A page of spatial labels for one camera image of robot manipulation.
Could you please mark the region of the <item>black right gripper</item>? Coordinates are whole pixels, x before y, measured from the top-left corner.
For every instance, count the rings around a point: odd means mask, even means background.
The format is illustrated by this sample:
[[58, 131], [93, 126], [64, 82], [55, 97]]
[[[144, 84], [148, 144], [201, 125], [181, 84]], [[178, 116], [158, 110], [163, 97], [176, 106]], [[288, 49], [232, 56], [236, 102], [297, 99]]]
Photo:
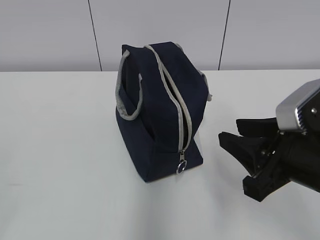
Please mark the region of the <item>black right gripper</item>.
[[235, 122], [240, 135], [223, 131], [218, 140], [248, 172], [242, 180], [246, 196], [262, 202], [290, 182], [320, 191], [318, 133], [278, 133], [275, 117]]

